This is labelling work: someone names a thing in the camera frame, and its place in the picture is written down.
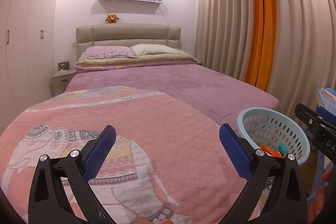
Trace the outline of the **right hand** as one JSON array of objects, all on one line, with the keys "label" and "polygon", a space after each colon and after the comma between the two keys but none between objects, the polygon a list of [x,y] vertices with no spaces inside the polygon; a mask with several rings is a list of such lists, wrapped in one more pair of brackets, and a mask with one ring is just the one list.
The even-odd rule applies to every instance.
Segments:
[{"label": "right hand", "polygon": [[[322,181],[328,182],[330,181],[333,170],[329,169],[322,175]],[[319,215],[319,213],[323,210],[325,205],[325,192],[327,190],[327,186],[322,186],[317,190],[315,198],[313,202],[307,207],[307,223],[312,223],[314,219]]]}]

